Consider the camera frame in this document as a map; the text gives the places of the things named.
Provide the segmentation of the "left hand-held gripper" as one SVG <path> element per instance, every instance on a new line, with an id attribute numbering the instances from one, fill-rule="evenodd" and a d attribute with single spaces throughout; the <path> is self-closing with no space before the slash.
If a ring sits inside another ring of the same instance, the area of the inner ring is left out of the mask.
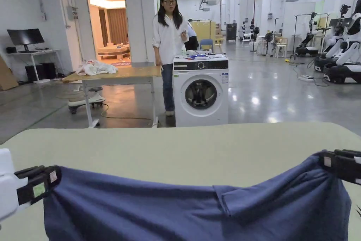
<path id="1" fill-rule="evenodd" d="M 0 150 L 0 221 L 49 196 L 62 180 L 59 166 L 34 166 L 15 172 L 9 149 Z"/>

